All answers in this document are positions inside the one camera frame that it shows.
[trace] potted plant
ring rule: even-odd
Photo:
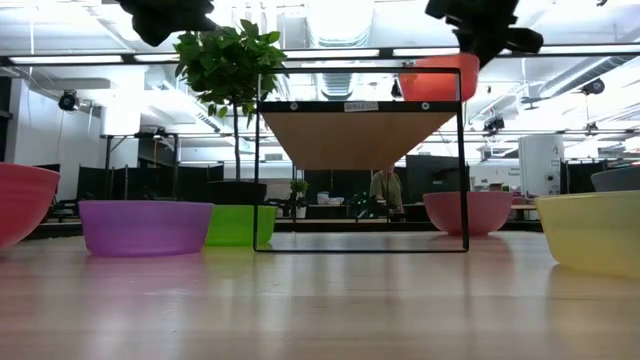
[[[308,205],[304,196],[309,189],[309,183],[304,180],[292,180],[289,187],[291,189],[291,207],[296,209],[296,218],[304,219],[307,216]]]
[[[276,89],[276,76],[269,70],[283,67],[286,55],[274,44],[279,32],[260,34],[258,26],[241,20],[241,29],[221,27],[215,32],[187,32],[178,37],[180,55],[176,76],[183,76],[209,116],[233,113],[235,181],[210,184],[211,201],[216,204],[209,227],[209,245],[249,245],[253,238],[253,206],[263,204],[266,185],[243,182],[240,176],[240,110],[247,126],[256,114],[258,82],[264,100]],[[276,207],[260,206],[258,236],[271,238]]]

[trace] duct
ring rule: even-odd
[[[373,22],[373,7],[373,0],[308,0],[307,33],[311,48],[366,47]],[[331,64],[345,65],[344,62]],[[316,74],[315,79],[329,100],[348,99],[358,82],[358,76],[349,73]]]
[[[633,43],[640,41],[640,28],[622,37],[619,42]],[[551,98],[562,95],[582,85],[585,85],[605,73],[614,70],[635,59],[635,55],[611,56],[607,58],[589,58],[571,69],[549,80],[540,87],[541,98]]]

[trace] ceiling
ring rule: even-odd
[[[323,13],[315,11],[314,3],[340,11],[329,12],[326,20]],[[278,30],[282,33],[281,46],[285,49],[313,47],[307,36],[308,16],[315,16],[315,31],[323,34],[336,33],[336,28],[368,24],[366,43],[368,47],[424,47],[456,46],[451,28],[424,14],[425,0],[420,1],[376,1],[352,0],[216,0],[216,10],[211,15],[218,23],[233,25],[240,18],[258,22],[263,31]],[[640,40],[640,0],[609,0],[605,6],[596,6],[596,0],[521,0],[516,11],[518,25],[532,27],[543,34],[545,44],[598,44],[635,43]],[[0,0],[0,55],[66,54],[66,53],[149,53],[171,52],[175,35],[151,48],[137,38],[130,26],[130,16],[118,5],[107,1],[24,1]],[[368,22],[356,19],[369,16]],[[532,105],[521,104],[523,96],[536,97],[536,90],[572,67],[583,64],[587,58],[556,57],[529,59],[495,59],[487,65],[479,77],[474,98],[465,106],[466,130],[482,130],[484,121],[496,113],[503,114],[505,130],[562,130],[583,129],[588,122],[597,121],[599,129],[628,129],[640,126],[640,60],[630,57],[624,65],[611,68],[600,78],[606,90],[600,95],[585,97],[568,91],[549,100]],[[399,65],[398,62],[378,62],[373,65]],[[292,63],[290,66],[311,66]],[[48,67],[34,68],[33,76],[45,88],[61,80],[107,79],[104,91],[89,90],[82,93],[97,102],[107,102],[117,92],[119,84],[126,83],[129,73],[146,73],[145,90],[140,91],[140,104],[144,108],[143,124],[162,125],[182,132],[211,133],[212,129],[198,119],[202,109],[180,90],[172,78],[173,66],[100,66],[100,67]],[[14,70],[24,75],[24,70]],[[353,100],[388,100],[393,74],[363,75],[354,78],[356,91]],[[316,98],[318,92],[312,76],[294,76],[289,83],[291,96],[295,99]],[[229,130],[229,122],[216,119]],[[434,154],[448,153],[451,145],[436,144],[443,140],[454,141],[448,131],[455,130],[455,122],[445,124],[442,134],[434,134],[420,151]],[[500,148],[517,147],[521,135],[498,135],[490,142]],[[580,146],[584,136],[566,137],[572,147]],[[611,147],[624,142],[624,138],[600,136],[599,147]],[[269,143],[277,146],[273,140]],[[477,137],[477,147],[485,141]],[[207,139],[192,141],[197,146],[230,146],[228,141]]]

